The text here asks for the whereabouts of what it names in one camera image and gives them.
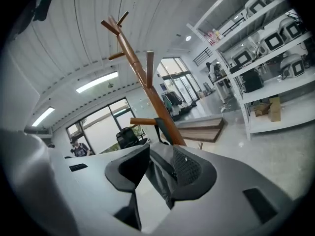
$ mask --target person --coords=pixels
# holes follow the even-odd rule
[[[73,148],[71,149],[71,153],[74,153],[76,157],[81,156],[89,156],[91,155],[91,151],[84,143],[79,143],[76,137],[71,138],[71,144]]]

